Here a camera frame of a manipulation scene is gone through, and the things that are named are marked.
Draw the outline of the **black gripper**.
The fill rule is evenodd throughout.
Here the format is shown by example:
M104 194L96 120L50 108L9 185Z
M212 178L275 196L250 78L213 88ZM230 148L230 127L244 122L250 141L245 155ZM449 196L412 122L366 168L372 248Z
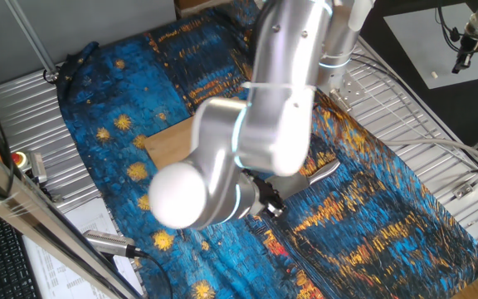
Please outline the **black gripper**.
M255 216L265 208L267 213L273 218L279 218L285 212L285 205L281 201L269 201L267 203L266 199L271 194L271 189L274 194L281 197L281 180L282 177L278 176L271 176L265 181L258 177L252 179L252 185L255 189L255 200L251 206L250 215Z

